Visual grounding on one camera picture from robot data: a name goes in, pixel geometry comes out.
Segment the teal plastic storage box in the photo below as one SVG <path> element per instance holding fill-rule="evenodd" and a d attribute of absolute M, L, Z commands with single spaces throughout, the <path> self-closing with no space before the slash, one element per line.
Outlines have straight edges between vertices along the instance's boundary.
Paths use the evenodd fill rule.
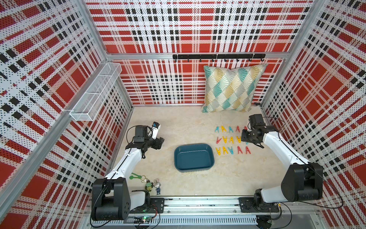
<path fill-rule="evenodd" d="M 213 150 L 208 144 L 182 145 L 174 151 L 174 166 L 182 173 L 209 170 L 214 163 Z"/>

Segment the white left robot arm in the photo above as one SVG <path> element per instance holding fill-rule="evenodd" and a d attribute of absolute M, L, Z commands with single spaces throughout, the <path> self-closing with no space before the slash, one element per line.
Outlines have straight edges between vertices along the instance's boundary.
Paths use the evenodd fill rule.
<path fill-rule="evenodd" d="M 148 190 L 130 192 L 127 179 L 136 165 L 145 158 L 149 148 L 161 149 L 164 139 L 157 134 L 161 125 L 153 122 L 152 126 L 136 125 L 135 135 L 125 148 L 118 164 L 104 178 L 95 180 L 92 185 L 91 217 L 92 221 L 124 220 L 131 210 L 149 206 Z"/>

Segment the red clothespin second row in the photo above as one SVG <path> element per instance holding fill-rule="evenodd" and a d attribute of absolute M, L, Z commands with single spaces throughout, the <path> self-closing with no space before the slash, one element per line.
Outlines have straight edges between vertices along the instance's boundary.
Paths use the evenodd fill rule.
<path fill-rule="evenodd" d="M 222 140 L 222 138 L 218 137 L 217 140 L 216 140 L 216 144 L 219 144 L 221 140 Z"/>

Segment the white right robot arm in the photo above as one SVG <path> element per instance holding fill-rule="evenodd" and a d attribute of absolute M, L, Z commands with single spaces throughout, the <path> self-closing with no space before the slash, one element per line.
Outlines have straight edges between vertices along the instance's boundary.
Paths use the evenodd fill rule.
<path fill-rule="evenodd" d="M 286 174 L 279 186 L 258 189 L 254 194 L 254 204 L 278 202 L 300 202 L 319 200 L 323 197 L 323 167 L 311 163 L 297 153 L 287 143 L 275 126 L 267 125 L 261 114 L 249 116 L 250 130 L 244 129 L 241 140 L 252 143 L 260 148 L 263 144 L 282 162 Z"/>

